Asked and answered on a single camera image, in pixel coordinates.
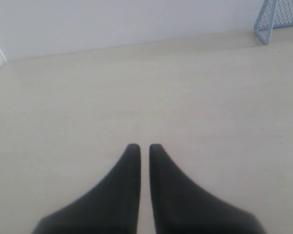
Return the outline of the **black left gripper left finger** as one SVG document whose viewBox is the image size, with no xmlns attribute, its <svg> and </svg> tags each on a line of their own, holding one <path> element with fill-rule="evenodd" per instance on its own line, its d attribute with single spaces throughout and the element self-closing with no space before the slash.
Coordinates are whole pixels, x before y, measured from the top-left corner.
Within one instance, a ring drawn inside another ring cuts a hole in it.
<svg viewBox="0 0 293 234">
<path fill-rule="evenodd" d="M 135 234 L 141 194 L 141 150 L 127 145 L 111 171 L 89 192 L 44 217 L 35 234 Z"/>
</svg>

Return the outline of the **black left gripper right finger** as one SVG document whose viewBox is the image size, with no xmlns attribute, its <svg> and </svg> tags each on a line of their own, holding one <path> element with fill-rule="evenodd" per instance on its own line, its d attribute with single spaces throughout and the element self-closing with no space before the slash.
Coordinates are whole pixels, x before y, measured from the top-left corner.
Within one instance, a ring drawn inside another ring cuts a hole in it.
<svg viewBox="0 0 293 234">
<path fill-rule="evenodd" d="M 149 147 L 149 180 L 158 234 L 263 234 L 256 217 L 213 196 L 174 163 L 161 144 Z"/>
</svg>

